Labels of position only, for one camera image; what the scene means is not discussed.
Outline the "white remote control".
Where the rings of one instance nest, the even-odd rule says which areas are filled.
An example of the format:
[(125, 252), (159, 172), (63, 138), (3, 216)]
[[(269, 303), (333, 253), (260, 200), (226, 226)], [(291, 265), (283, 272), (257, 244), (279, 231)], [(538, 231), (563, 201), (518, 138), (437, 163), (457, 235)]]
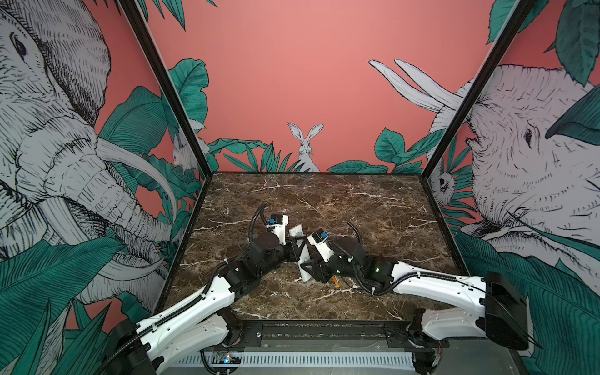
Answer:
[(304, 283), (309, 282), (313, 277), (306, 272), (302, 265), (310, 261), (309, 248), (308, 248), (308, 240), (303, 232), (303, 227), (301, 224), (291, 228), (288, 231), (289, 235), (295, 239), (296, 246), (298, 248), (298, 269), (301, 274), (302, 281)]

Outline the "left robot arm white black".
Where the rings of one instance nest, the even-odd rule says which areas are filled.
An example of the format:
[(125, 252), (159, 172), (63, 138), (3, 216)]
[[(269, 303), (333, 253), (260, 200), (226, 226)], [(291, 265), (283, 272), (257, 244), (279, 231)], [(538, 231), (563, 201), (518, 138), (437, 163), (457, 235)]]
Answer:
[(231, 305), (256, 289), (264, 275), (283, 263), (298, 262), (307, 251), (305, 236), (281, 244), (276, 234), (261, 234), (245, 252), (220, 262), (197, 292), (139, 323), (123, 324), (96, 372), (162, 374), (192, 353), (235, 345), (243, 328)]

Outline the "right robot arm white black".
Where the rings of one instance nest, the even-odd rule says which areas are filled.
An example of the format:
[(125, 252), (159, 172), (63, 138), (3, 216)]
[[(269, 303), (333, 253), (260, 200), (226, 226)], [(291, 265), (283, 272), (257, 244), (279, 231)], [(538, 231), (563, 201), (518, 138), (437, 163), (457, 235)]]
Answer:
[(392, 258), (373, 256), (361, 241), (345, 244), (316, 232), (294, 242), (298, 265), (315, 281), (353, 278), (373, 297), (412, 295), (445, 303), (448, 309), (415, 314), (409, 331), (435, 340), (487, 338), (523, 351), (537, 342), (528, 327), (528, 303), (501, 273), (459, 276), (415, 267)]

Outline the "small green circuit board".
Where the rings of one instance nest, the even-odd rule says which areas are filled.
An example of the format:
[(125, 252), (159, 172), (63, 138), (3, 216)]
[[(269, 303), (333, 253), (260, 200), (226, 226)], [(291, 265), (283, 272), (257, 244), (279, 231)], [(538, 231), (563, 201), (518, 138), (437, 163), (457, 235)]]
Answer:
[(242, 363), (242, 354), (238, 352), (216, 352), (212, 364), (217, 367), (239, 366)]

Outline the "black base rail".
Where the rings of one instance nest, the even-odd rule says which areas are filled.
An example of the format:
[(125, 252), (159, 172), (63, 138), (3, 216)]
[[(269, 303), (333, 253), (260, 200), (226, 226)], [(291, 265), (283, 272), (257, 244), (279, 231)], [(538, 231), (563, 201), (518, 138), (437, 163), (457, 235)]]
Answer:
[(234, 351), (283, 344), (358, 344), (382, 342), (384, 348), (424, 351), (446, 349), (447, 340), (434, 340), (410, 334), (406, 320), (243, 320), (242, 338)]

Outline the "right black frame post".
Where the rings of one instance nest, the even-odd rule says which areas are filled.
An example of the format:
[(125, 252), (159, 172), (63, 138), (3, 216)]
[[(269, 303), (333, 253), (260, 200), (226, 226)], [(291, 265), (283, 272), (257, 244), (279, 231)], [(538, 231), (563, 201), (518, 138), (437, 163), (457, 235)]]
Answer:
[(478, 100), (481, 92), (483, 92), (486, 85), (489, 83), (495, 68), (501, 62), (503, 56), (506, 54), (506, 51), (512, 44), (513, 39), (517, 36), (521, 25), (534, 8), (535, 4), (535, 0), (521, 0), (515, 2), (508, 15), (508, 18), (499, 32), (497, 39), (495, 40), (492, 49), (478, 71), (477, 76), (474, 78), (470, 90), (467, 92), (464, 100), (462, 100), (459, 109), (456, 110), (456, 114), (454, 115), (450, 125), (448, 125), (447, 130), (443, 134), (442, 140), (434, 150), (433, 156), (431, 156), (431, 159), (420, 175), (420, 179), (422, 181), (425, 181), (431, 177), (434, 167), (438, 165), (445, 153), (445, 150), (450, 146), (459, 129), (465, 123), (467, 115), (470, 113), (471, 109), (473, 109), (473, 106)]

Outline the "black frame post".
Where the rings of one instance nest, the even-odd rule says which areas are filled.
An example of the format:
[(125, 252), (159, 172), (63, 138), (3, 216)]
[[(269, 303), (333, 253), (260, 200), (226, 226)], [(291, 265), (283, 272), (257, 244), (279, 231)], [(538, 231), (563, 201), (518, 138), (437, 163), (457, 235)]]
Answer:
[(467, 92), (464, 100), (462, 100), (459, 109), (456, 110), (456, 114), (454, 115), (450, 125), (448, 125), (447, 130), (443, 134), (442, 140), (434, 150), (433, 156), (431, 156), (431, 159), (420, 175), (420, 179), (422, 181), (425, 181), (431, 177), (434, 167), (438, 165), (445, 153), (445, 150), (450, 146), (459, 129), (465, 123), (467, 115), (470, 113), (471, 109), (473, 109), (473, 106), (478, 100), (481, 92), (483, 92), (486, 85), (489, 83), (495, 68), (501, 62), (503, 56), (506, 54), (506, 51), (512, 44), (513, 39), (517, 36), (521, 25), (534, 8), (535, 4), (535, 0), (521, 0), (515, 2), (508, 15), (508, 18), (499, 32), (497, 39), (495, 40), (492, 49), (478, 71), (477, 76), (474, 78), (470, 90)]
[(159, 54), (159, 50), (156, 47), (153, 36), (146, 25), (138, 2), (131, 0), (120, 0), (119, 4), (120, 8), (123, 9), (126, 19), (131, 26), (131, 29), (134, 32), (140, 47), (142, 48), (145, 58), (148, 60), (154, 76), (159, 83), (160, 89), (165, 94), (167, 102), (170, 105), (170, 108), (173, 110), (173, 115), (175, 116), (178, 125), (184, 132), (184, 136), (186, 137), (192, 149), (195, 161), (198, 163), (198, 167), (202, 172), (202, 175), (205, 178), (210, 179), (213, 176), (213, 172), (211, 171), (206, 157), (204, 156), (204, 153), (198, 144), (198, 139), (195, 132), (192, 131), (192, 127), (184, 110), (182, 101), (176, 88), (174, 87), (173, 81), (169, 75), (169, 71), (165, 67), (162, 56)]

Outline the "left black frame post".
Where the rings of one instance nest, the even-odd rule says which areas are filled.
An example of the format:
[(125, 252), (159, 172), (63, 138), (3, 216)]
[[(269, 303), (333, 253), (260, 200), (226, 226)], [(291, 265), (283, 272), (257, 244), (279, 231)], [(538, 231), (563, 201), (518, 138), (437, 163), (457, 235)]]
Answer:
[(195, 161), (198, 163), (198, 167), (202, 172), (202, 175), (205, 178), (210, 179), (213, 176), (213, 172), (211, 171), (206, 157), (204, 156), (204, 153), (198, 144), (198, 139), (195, 132), (192, 131), (192, 127), (184, 110), (182, 101), (176, 88), (174, 87), (173, 81), (169, 75), (169, 71), (165, 67), (162, 56), (159, 54), (159, 50), (156, 47), (153, 36), (146, 25), (138, 2), (131, 0), (120, 0), (119, 4), (120, 8), (123, 9), (126, 19), (131, 26), (131, 29), (134, 32), (140, 47), (142, 48), (145, 58), (148, 60), (154, 76), (159, 83), (160, 89), (165, 94), (167, 102), (170, 105), (170, 108), (173, 110), (173, 115), (175, 116), (178, 125), (184, 132), (184, 136), (186, 137), (192, 149)]

